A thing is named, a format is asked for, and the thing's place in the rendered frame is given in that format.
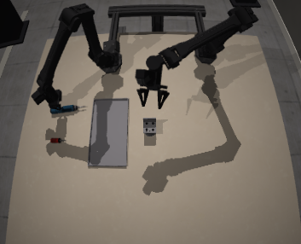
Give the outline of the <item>red screwdriver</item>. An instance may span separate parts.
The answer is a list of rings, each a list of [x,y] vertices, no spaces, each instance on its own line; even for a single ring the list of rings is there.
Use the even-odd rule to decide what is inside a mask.
[[[61,141],[66,141],[66,140],[61,140],[60,138],[51,138],[50,141],[52,143],[60,143]]]

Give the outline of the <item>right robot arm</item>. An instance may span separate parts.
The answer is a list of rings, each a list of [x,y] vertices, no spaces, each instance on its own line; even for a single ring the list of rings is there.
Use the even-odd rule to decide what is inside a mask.
[[[90,8],[86,3],[83,3],[69,8],[64,8],[62,11],[63,12],[61,12],[59,18],[60,25],[55,35],[54,42],[51,45],[43,69],[37,78],[37,84],[39,87],[32,94],[32,99],[38,105],[44,100],[46,100],[47,103],[53,102],[48,96],[55,94],[55,89],[52,86],[55,69],[61,58],[63,50],[66,47],[68,39],[72,32],[76,32],[78,30],[81,23],[85,37],[87,35],[86,39],[90,50],[88,53],[89,58],[101,68],[115,67],[119,65],[119,54],[117,52],[110,54],[110,52],[106,53],[101,48],[93,18],[95,11],[92,8]],[[104,66],[105,64],[106,66]]]

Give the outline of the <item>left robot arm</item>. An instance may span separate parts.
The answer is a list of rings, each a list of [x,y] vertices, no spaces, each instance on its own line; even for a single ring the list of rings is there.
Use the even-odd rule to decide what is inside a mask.
[[[199,57],[215,59],[216,52],[219,53],[225,48],[223,45],[228,38],[231,38],[238,30],[242,33],[246,29],[249,29],[249,27],[251,28],[252,23],[258,21],[257,16],[253,15],[253,13],[251,7],[242,8],[239,5],[228,12],[229,18],[227,20],[185,42],[160,51],[158,55],[149,56],[146,60],[146,65],[149,69],[136,69],[137,83],[160,84],[163,68],[163,66],[159,67],[160,64],[165,64],[168,70],[171,68],[173,69],[176,66],[178,67],[180,60],[186,58],[196,49],[199,51]],[[165,61],[161,58],[161,55],[164,57]]]

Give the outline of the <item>grey l-shaped metal bracket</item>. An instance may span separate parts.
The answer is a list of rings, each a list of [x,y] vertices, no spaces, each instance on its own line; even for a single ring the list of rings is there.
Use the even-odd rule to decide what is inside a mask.
[[[147,125],[146,122],[148,123]],[[147,131],[146,128],[148,129]],[[156,118],[143,118],[143,133],[156,133]]]

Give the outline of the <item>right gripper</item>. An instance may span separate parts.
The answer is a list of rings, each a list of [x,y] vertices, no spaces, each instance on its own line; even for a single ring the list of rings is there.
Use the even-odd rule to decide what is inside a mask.
[[[50,109],[61,110],[59,101],[61,101],[61,90],[55,90],[55,94],[52,96],[48,96],[52,99],[53,102],[49,103]]]

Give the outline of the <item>blue electric screwdriver body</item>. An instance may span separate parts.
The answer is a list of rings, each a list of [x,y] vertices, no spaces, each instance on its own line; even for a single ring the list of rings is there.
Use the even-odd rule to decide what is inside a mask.
[[[52,114],[54,113],[66,113],[66,112],[72,112],[74,110],[77,110],[78,109],[78,106],[74,106],[74,105],[68,105],[68,106],[62,106],[61,107],[61,110],[56,110],[56,109],[50,109],[50,112]]]

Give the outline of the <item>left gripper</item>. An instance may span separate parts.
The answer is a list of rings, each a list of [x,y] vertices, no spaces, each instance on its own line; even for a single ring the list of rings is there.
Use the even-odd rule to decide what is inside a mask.
[[[148,92],[150,90],[155,90],[155,91],[158,91],[158,108],[161,109],[166,98],[170,94],[169,92],[167,92],[167,90],[161,90],[161,89],[167,89],[167,86],[161,85],[161,84],[140,84],[140,86],[147,87],[146,89],[140,88],[139,90],[136,90],[141,99],[142,106],[145,107],[145,104],[146,104],[146,101],[148,98]],[[144,101],[142,98],[142,93],[144,93]],[[162,96],[163,96],[163,99],[162,99]]]

